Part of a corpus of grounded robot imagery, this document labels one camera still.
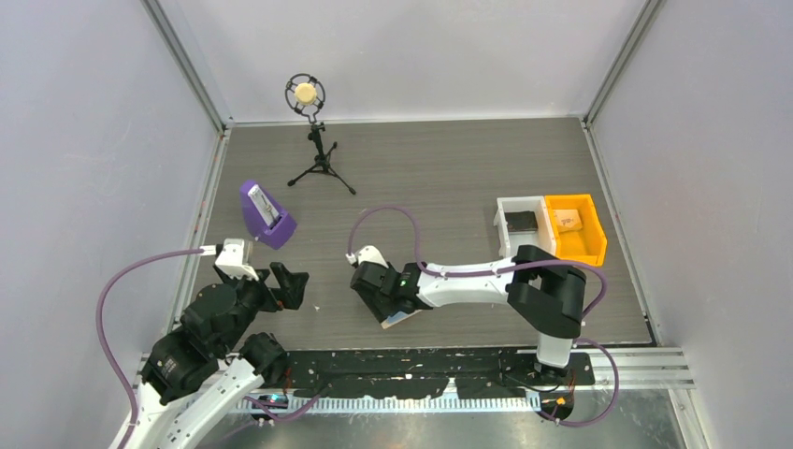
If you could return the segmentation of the beige leather card holder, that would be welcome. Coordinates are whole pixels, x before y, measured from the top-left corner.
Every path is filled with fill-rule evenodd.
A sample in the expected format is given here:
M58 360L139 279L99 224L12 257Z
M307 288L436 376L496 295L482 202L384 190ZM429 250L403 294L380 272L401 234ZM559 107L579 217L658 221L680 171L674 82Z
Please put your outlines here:
M412 316L413 316L412 312L398 311L398 312L396 312L396 313L394 313L392 315L387 316L384 320L382 320L381 321L381 327L383 329L387 329L387 328L389 328L391 326L395 326L396 324L399 324L399 323L407 320L408 318L410 318Z

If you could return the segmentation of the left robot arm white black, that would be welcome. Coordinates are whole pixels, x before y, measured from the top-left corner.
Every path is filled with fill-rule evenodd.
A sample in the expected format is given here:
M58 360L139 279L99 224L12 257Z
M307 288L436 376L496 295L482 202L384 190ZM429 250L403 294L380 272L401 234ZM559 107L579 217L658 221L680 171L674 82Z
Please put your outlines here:
M274 336L248 335L260 312L297 310L310 275L273 262L203 287L180 324L151 348L115 448L194 448L233 405L259 387L288 385L290 360Z

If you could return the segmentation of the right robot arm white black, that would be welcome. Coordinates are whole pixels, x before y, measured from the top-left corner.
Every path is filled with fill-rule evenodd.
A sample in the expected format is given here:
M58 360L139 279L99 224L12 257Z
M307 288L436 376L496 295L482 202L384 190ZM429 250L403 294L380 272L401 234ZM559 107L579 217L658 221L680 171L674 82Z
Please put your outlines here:
M409 263L396 269L368 245L348 253L351 287L387 328L420 311L456 304L505 305L539 333L537 377L557 384L571 370L570 354L584 318L586 276L534 245L494 262L444 266Z

